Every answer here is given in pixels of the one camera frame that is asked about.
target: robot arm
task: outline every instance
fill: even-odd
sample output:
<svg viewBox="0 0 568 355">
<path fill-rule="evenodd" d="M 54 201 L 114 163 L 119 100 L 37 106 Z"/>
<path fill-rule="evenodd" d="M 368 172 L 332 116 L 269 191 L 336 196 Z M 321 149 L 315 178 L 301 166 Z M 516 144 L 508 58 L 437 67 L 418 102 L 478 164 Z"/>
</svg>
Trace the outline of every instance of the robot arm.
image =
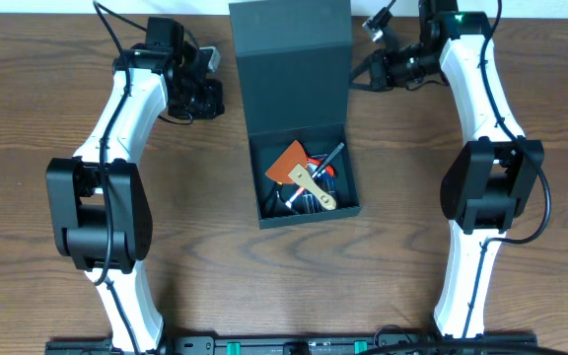
<svg viewBox="0 0 568 355">
<path fill-rule="evenodd" d="M 125 353 L 160 347 L 164 322 L 152 301 L 144 258 L 152 240 L 152 215 L 138 165 L 157 117 L 168 109 L 176 118 L 214 118 L 224 112 L 222 84 L 205 79 L 218 66 L 214 47 L 183 41 L 183 27 L 172 19 L 150 18 L 145 43 L 124 50 L 113 62 L 113 89 L 101 118 L 71 159 L 53 159 L 46 172 L 56 246 L 76 268 L 98 280 L 107 253 L 107 212 L 85 204 L 106 193 L 111 204 L 113 246 L 105 284 L 97 286 L 112 328 L 112 347 Z M 100 183 L 100 139 L 126 98 L 106 144 L 108 191 Z"/>
<path fill-rule="evenodd" d="M 383 34 L 391 33 L 387 27 L 390 18 L 391 14 L 372 17 L 364 24 L 372 40 L 379 40 L 381 30 Z M 429 75 L 443 74 L 453 90 L 464 146 L 440 189 L 442 210 L 450 224 L 451 250 L 444 289 L 433 318 L 442 337 L 474 338 L 484 332 L 484 304 L 500 244 L 490 244 L 487 250 L 482 247 L 488 239 L 505 238 L 513 218 L 525 208 L 536 171 L 520 153 L 518 142 L 512 142 L 498 126 L 486 96 L 480 54 L 491 29 L 485 14 L 459 12 L 454 0 L 424 0 L 420 3 L 420 28 L 419 43 L 396 49 L 398 45 L 393 42 L 370 55 L 352 75 L 354 79 L 369 69 L 370 85 L 352 87 L 376 92 L 394 87 L 409 90 L 410 85 L 422 84 Z M 523 130 L 510 112 L 496 71 L 493 45 L 490 40 L 485 65 L 494 100 L 506 126 L 524 140 L 524 147 L 540 164 L 542 145 L 539 141 L 525 141 Z M 506 172 L 492 173 L 495 164 Z M 476 297 L 472 300 L 475 287 Z"/>
</svg>

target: orange spatula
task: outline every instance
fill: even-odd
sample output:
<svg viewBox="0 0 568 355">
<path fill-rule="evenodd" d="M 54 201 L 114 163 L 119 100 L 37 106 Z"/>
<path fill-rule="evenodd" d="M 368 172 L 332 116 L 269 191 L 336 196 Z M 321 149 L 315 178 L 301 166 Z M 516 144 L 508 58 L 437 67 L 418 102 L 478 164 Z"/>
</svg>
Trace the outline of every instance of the orange spatula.
<svg viewBox="0 0 568 355">
<path fill-rule="evenodd" d="M 294 141 L 284 153 L 266 171 L 266 176 L 280 183 L 296 183 L 313 194 L 321 206 L 326 210 L 336 208 L 334 198 L 324 192 L 313 180 L 306 167 L 308 159 L 304 147 L 298 141 Z"/>
</svg>

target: open box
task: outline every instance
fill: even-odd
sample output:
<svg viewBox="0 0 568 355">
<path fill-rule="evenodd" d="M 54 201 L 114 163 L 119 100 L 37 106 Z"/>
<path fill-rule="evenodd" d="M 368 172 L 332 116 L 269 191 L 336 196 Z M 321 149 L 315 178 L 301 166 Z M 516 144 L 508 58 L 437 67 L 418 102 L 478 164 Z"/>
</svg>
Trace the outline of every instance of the open box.
<svg viewBox="0 0 568 355">
<path fill-rule="evenodd" d="M 348 0 L 267 0 L 230 4 L 260 228 L 355 216 L 359 197 L 345 135 L 352 55 Z M 345 148 L 330 163 L 337 208 L 291 215 L 270 210 L 264 173 L 298 140 L 308 156 Z M 285 185 L 290 196 L 297 185 Z M 296 200 L 294 206 L 301 203 Z"/>
</svg>

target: box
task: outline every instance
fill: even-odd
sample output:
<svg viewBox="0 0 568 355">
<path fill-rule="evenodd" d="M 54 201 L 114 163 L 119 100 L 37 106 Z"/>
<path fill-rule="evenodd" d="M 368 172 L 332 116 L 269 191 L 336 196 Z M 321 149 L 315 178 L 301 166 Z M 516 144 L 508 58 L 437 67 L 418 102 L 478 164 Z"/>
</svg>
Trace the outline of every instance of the box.
<svg viewBox="0 0 568 355">
<path fill-rule="evenodd" d="M 356 216 L 359 197 L 345 120 L 352 56 L 349 0 L 267 0 L 230 4 L 260 229 Z M 345 148 L 331 162 L 337 208 L 270 214 L 274 182 L 264 173 L 298 140 L 309 156 Z M 287 198 L 297 185 L 285 185 Z M 301 197 L 295 201 L 299 208 Z"/>
</svg>

